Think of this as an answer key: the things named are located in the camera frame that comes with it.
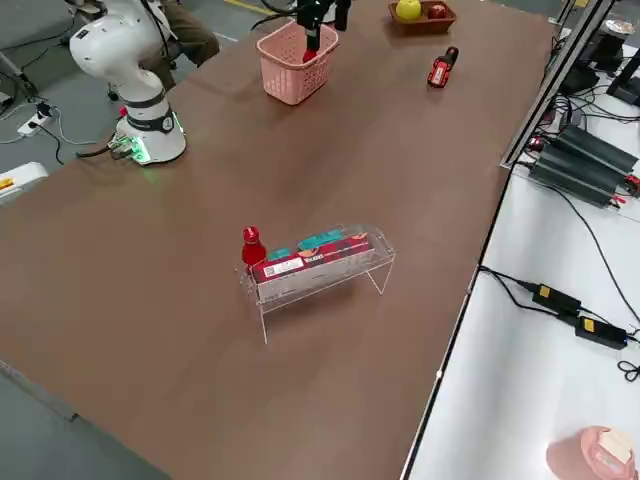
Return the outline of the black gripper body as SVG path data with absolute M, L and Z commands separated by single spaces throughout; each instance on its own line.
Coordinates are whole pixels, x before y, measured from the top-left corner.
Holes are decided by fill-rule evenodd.
M 296 21 L 305 29 L 316 29 L 323 23 L 330 6 L 330 0 L 299 0 L 296 2 Z

